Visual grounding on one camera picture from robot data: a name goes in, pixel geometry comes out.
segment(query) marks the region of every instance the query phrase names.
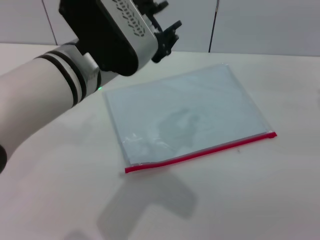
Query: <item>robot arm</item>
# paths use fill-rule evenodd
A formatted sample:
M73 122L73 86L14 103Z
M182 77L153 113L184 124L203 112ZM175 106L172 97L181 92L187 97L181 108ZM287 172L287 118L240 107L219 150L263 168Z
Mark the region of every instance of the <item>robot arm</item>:
M153 0L61 0L59 12L78 39L0 77L0 172L17 147L117 75L158 63L179 39L163 31Z

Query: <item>white table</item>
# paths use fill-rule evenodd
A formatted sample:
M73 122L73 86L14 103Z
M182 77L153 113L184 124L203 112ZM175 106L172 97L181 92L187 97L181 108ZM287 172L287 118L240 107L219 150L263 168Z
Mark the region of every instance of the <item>white table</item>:
M0 44L0 74L53 48ZM319 57L174 52L103 90L218 63L230 64L277 138L125 175L99 91L10 159L0 174L0 238L318 240Z

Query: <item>clear plastic bag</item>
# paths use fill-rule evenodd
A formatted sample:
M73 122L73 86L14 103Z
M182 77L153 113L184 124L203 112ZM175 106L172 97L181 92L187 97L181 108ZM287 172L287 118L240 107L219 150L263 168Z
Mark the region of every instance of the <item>clear plastic bag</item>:
M103 94L126 173L277 136L226 64Z

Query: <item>white cabinet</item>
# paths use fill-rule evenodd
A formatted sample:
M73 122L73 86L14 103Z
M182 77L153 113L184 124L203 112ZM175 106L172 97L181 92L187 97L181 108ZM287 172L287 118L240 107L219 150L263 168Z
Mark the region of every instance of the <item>white cabinet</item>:
M44 0L57 43L64 44L77 38L59 14L60 0ZM208 52L215 17L216 0L168 0L169 6L156 15L162 28L178 20L182 26L177 30L180 39L175 51Z
M41 0L0 0L0 42L55 44Z
M221 0L212 53L320 55L319 0Z

